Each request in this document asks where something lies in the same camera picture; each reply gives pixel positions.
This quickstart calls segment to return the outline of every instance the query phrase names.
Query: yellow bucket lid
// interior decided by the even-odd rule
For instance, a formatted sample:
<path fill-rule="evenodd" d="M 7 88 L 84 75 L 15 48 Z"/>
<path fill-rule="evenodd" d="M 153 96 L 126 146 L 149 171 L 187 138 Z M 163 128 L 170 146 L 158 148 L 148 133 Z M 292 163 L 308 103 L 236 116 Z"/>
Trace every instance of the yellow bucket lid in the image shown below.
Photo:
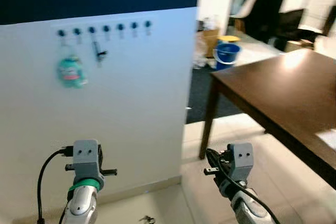
<path fill-rule="evenodd" d="M 228 42 L 237 42 L 237 41 L 240 41 L 240 39 L 238 37 L 231 36 L 231 35 L 219 36 L 218 39 L 222 40 L 222 41 L 228 41 Z"/>

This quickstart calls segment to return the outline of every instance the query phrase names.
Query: green band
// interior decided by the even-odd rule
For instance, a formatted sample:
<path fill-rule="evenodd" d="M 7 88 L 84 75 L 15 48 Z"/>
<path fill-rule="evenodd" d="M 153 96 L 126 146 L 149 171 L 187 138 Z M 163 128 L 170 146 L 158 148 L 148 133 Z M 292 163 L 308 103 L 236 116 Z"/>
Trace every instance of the green band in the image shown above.
<path fill-rule="evenodd" d="M 94 186 L 97 189 L 97 191 L 100 190 L 100 184 L 99 184 L 98 181 L 96 181 L 95 179 L 92 179 L 92 178 L 87 178 L 87 179 L 83 179 L 80 182 L 71 186 L 69 188 L 69 191 L 75 190 L 79 186 Z"/>

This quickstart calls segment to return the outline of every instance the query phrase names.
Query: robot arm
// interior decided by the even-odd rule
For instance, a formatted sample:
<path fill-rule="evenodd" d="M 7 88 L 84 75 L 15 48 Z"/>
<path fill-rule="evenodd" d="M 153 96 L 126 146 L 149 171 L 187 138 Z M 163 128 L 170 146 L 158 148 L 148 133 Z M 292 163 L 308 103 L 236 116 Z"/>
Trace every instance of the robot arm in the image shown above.
<path fill-rule="evenodd" d="M 257 194 L 251 188 L 247 188 L 247 177 L 253 167 L 252 145 L 229 144 L 227 149 L 221 153 L 212 149 L 206 150 L 206 157 L 212 168 L 204 169 L 204 174 L 215 175 L 214 181 L 219 192 L 231 201 L 238 223 L 279 223 L 255 200 L 258 200 Z"/>
<path fill-rule="evenodd" d="M 97 218 L 97 194 L 104 187 L 105 176 L 117 175 L 117 170 L 102 170 L 103 154 L 97 140 L 78 140 L 74 143 L 73 186 L 68 192 L 68 203 L 60 224 L 92 224 Z"/>

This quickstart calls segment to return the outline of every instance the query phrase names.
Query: table leg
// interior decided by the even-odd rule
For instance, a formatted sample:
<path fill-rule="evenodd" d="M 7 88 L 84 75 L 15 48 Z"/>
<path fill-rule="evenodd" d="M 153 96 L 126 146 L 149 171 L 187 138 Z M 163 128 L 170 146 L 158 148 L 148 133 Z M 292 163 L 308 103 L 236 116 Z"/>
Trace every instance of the table leg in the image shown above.
<path fill-rule="evenodd" d="M 205 124 L 204 124 L 204 129 L 203 129 L 201 148 L 199 150 L 200 159 L 205 158 L 205 151 L 206 151 L 206 148 L 209 142 L 212 121 L 213 121 L 213 118 L 215 117 L 215 113 L 217 109 L 217 103 L 218 103 L 218 98 L 219 98 L 219 91 L 218 91 L 217 85 L 218 85 L 217 81 L 213 79 L 211 90 L 210 90 L 209 97 L 208 97 L 208 104 L 206 106 L 206 112 L 205 112 Z"/>

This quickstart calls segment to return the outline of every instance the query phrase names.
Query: hanging item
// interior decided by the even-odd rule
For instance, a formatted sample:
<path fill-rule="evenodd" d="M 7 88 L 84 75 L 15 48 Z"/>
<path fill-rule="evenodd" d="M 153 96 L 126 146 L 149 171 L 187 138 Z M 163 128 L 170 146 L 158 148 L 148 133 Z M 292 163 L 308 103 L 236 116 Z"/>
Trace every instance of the hanging item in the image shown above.
<path fill-rule="evenodd" d="M 82 69 L 82 63 L 73 48 L 63 45 L 60 54 L 63 59 L 57 66 L 57 73 L 63 85 L 67 88 L 81 88 L 88 83 Z"/>

